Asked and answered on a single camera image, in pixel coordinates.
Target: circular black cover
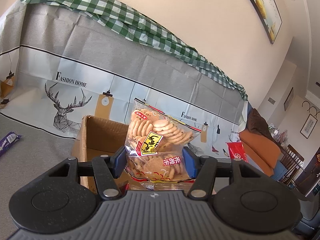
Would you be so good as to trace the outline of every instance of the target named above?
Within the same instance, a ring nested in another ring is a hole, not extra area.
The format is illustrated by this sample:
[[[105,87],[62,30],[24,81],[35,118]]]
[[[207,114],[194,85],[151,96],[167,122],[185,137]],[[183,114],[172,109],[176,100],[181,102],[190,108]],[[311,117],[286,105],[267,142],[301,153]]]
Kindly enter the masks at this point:
[[[84,223],[96,200],[87,188],[63,177],[46,177],[18,190],[9,201],[19,228],[42,233],[65,232]]]
[[[237,180],[214,196],[213,207],[228,225],[264,234],[289,229],[300,213],[294,194],[268,177]]]

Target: barcode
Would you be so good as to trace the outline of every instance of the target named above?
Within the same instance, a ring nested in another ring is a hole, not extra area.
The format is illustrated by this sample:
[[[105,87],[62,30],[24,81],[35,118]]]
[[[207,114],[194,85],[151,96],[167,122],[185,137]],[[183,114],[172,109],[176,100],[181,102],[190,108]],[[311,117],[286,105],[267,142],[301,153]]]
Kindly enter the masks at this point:
[[[12,143],[17,138],[17,135],[12,133],[7,137],[9,143]]]

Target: purple candy bar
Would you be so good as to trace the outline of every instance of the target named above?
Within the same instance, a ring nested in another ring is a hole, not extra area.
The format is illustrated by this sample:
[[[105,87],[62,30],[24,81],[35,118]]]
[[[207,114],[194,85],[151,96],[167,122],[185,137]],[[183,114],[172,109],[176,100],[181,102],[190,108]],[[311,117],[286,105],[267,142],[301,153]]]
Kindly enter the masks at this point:
[[[14,132],[9,132],[1,141],[0,141],[0,156],[4,154],[7,149],[9,149],[16,141],[21,138],[22,135],[17,135]]]

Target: fruit painting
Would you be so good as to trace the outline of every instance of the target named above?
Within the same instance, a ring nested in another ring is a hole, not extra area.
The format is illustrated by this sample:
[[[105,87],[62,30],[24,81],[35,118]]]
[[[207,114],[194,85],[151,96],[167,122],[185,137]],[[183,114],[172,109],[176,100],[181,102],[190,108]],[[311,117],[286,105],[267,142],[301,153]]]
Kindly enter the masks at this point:
[[[251,0],[251,2],[266,29],[270,42],[273,44],[282,24],[275,0]]]

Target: geometric deer head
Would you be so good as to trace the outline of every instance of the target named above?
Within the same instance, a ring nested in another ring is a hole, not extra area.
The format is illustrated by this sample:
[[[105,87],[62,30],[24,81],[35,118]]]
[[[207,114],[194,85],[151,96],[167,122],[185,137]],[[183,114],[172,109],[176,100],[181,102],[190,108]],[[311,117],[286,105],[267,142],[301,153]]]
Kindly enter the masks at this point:
[[[60,101],[58,100],[59,91],[53,97],[52,88],[56,84],[57,83],[55,83],[53,86],[51,86],[49,88],[49,91],[47,91],[47,85],[44,84],[44,90],[45,90],[48,98],[50,98],[50,100],[53,102],[53,106],[58,110],[57,114],[54,117],[53,126],[62,132],[76,133],[80,130],[81,124],[68,120],[67,113],[73,112],[74,108],[85,106],[87,103],[89,103],[92,96],[88,99],[88,101],[85,101],[85,94],[83,93],[83,90],[81,89],[83,98],[78,104],[76,103],[77,99],[75,97],[75,101],[72,104],[68,104],[67,107],[62,107],[60,105]]]

